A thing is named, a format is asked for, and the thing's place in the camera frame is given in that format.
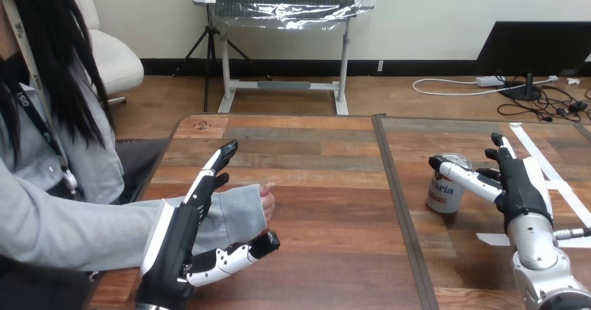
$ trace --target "lanyard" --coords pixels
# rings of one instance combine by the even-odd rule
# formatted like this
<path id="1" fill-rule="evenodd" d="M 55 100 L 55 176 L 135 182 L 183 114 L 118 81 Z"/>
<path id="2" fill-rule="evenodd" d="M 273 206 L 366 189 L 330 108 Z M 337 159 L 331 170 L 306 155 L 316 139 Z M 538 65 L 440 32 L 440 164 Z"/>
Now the lanyard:
<path id="1" fill-rule="evenodd" d="M 10 92 L 15 96 L 15 99 L 19 101 L 23 110 L 31 119 L 31 122 L 33 122 L 37 130 L 39 130 L 39 133 L 41 133 L 45 141 L 49 144 L 49 146 L 58 156 L 61 164 L 61 170 L 63 172 L 64 183 L 66 184 L 68 190 L 70 190 L 72 197 L 74 199 L 79 199 L 79 193 L 77 191 L 78 183 L 76 181 L 76 178 L 70 171 L 70 167 L 68 166 L 66 156 L 62 152 L 61 147 L 55 139 L 55 130 L 53 128 L 51 114 L 49 112 L 49 108 L 47 107 L 47 102 L 45 100 L 45 94 L 43 93 L 43 84 L 41 82 L 41 79 L 39 78 L 37 65 L 35 64 L 35 59 L 33 58 L 33 52 L 31 51 L 29 40 L 26 37 L 26 33 L 24 32 L 24 27 L 22 26 L 22 20 L 18 13 L 16 3 L 14 0 L 2 0 L 2 3 L 4 4 L 6 15 L 8 16 L 8 20 L 10 21 L 10 26 L 13 28 L 13 33 L 17 38 L 17 42 L 24 62 L 26 64 L 26 67 L 29 70 L 29 74 L 31 75 L 31 79 L 33 80 L 35 88 L 37 89 L 39 98 L 41 100 L 41 105 L 43 107 L 43 110 L 45 111 L 45 115 L 47 116 L 47 120 L 49 122 L 49 126 L 45 124 L 45 121 L 35 108 L 31 99 L 18 82 L 9 81 L 6 85 L 8 86 L 8 89 L 10 89 Z"/>

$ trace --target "white wall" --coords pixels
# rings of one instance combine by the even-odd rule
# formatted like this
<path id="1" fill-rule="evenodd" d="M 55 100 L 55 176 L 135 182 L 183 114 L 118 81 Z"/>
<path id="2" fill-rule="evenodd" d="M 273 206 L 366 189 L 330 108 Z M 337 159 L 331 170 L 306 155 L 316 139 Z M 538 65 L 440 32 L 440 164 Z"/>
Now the white wall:
<path id="1" fill-rule="evenodd" d="M 184 57 L 206 20 L 191 0 L 94 1 L 101 29 L 140 58 Z M 591 0 L 378 0 L 353 19 L 351 59 L 476 59 L 496 20 L 591 20 Z M 256 59 L 338 59 L 341 33 L 233 29 L 229 37 Z M 194 56 L 204 55 L 202 45 Z"/>

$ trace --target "person's hand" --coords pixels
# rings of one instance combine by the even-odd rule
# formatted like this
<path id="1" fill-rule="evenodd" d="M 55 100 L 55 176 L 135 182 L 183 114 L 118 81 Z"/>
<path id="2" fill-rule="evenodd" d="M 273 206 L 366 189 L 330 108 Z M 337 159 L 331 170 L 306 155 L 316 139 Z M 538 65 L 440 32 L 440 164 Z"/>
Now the person's hand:
<path id="1" fill-rule="evenodd" d="M 261 201 L 263 202 L 263 211 L 265 212 L 267 224 L 273 219 L 273 211 L 275 210 L 275 197 L 271 193 L 271 188 L 274 186 L 275 183 L 259 186 L 259 194 L 261 195 Z"/>

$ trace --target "robotic hand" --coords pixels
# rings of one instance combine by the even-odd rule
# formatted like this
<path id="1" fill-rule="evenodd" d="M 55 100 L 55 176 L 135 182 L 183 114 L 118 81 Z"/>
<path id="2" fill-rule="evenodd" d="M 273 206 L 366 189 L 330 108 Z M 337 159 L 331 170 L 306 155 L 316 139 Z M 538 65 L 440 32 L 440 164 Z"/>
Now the robotic hand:
<path id="1" fill-rule="evenodd" d="M 162 204 L 139 270 L 136 310 L 182 310 L 194 287 L 228 277 L 279 248 L 277 235 L 268 231 L 245 244 L 191 253 L 213 191 L 229 180 L 227 173 L 218 173 L 237 149 L 238 142 L 232 141 L 215 151 L 178 207 Z"/>
<path id="2" fill-rule="evenodd" d="M 493 133 L 498 150 L 486 149 L 499 170 L 464 169 L 440 155 L 429 165 L 450 180 L 493 202 L 505 217 L 512 267 L 518 290 L 528 310 L 591 309 L 591 294 L 572 276 L 568 255 L 557 239 L 590 235 L 582 229 L 553 230 L 552 205 L 546 181 L 532 157 L 516 159 L 513 148 L 501 134 Z"/>

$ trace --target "woman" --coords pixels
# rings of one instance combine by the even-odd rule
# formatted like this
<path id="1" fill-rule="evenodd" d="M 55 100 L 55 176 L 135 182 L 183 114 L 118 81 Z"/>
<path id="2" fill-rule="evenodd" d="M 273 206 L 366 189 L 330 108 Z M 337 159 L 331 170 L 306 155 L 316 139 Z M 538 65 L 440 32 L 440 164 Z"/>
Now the woman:
<path id="1" fill-rule="evenodd" d="M 9 22 L 5 6 L 12 1 L 3 2 L 0 307 L 79 309 L 88 288 L 84 272 L 141 263 L 161 203 L 114 203 L 128 201 L 161 143 L 124 146 L 127 154 L 118 155 L 105 87 L 74 0 L 14 0 L 21 24 L 14 17 Z M 21 25 L 30 52 L 17 44 Z M 39 86 L 30 79 L 30 72 L 36 75 L 31 67 Z M 137 152 L 130 153 L 138 149 L 145 162 L 125 162 L 136 160 Z M 214 194 L 194 254 L 256 237 L 273 203 L 269 186 Z"/>

